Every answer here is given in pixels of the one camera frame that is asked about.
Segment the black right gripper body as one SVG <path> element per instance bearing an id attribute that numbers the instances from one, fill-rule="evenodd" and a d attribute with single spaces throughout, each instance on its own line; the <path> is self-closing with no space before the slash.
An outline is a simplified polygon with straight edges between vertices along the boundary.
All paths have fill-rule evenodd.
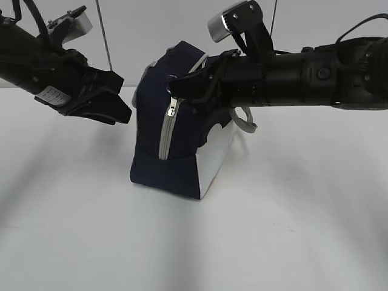
<path id="1" fill-rule="evenodd" d="M 224 52 L 203 68 L 223 65 L 221 96 L 216 99 L 190 99 L 190 106 L 198 114 L 236 107 L 261 107 L 263 105 L 263 64 L 235 52 Z"/>

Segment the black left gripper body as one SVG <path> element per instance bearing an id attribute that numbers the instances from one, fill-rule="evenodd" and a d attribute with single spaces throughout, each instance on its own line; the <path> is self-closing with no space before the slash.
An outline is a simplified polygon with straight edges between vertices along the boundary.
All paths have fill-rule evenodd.
<path id="1" fill-rule="evenodd" d="M 115 72 L 88 65 L 76 50 L 64 55 L 35 53 L 34 70 L 40 73 L 35 100 L 65 116 L 77 105 L 101 93 L 120 94 L 124 79 Z"/>

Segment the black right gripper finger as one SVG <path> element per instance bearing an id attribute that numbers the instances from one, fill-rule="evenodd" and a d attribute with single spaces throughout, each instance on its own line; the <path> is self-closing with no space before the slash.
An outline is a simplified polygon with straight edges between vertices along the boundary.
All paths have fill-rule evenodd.
<path id="1" fill-rule="evenodd" d="M 221 96 L 223 65 L 211 65 L 184 76 L 166 78 L 166 90 L 174 98 L 216 99 Z"/>

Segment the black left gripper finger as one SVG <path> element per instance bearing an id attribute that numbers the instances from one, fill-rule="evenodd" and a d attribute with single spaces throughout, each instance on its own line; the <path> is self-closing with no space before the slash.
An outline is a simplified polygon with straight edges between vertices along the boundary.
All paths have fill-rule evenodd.
<path id="1" fill-rule="evenodd" d="M 128 124 L 131 115 L 131 109 L 121 97 L 108 92 L 96 95 L 65 113 L 65 116 L 91 119 L 108 125 Z"/>

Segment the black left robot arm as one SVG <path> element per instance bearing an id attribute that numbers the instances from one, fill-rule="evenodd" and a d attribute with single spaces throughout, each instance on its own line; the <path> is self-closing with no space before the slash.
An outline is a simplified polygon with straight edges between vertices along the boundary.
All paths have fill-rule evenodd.
<path id="1" fill-rule="evenodd" d="M 82 5 L 50 22 L 48 41 L 2 16 L 1 79 L 63 116 L 126 124 L 132 111 L 119 96 L 123 78 L 89 66 L 82 53 L 62 46 L 91 30 L 86 9 Z"/>

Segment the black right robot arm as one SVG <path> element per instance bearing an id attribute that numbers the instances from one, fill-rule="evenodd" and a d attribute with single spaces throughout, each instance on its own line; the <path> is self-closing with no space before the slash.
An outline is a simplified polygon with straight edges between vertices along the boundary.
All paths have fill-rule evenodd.
<path id="1" fill-rule="evenodd" d="M 224 52 L 202 69 L 169 79 L 196 113 L 234 107 L 387 108 L 387 39 L 355 38 L 253 61 Z"/>

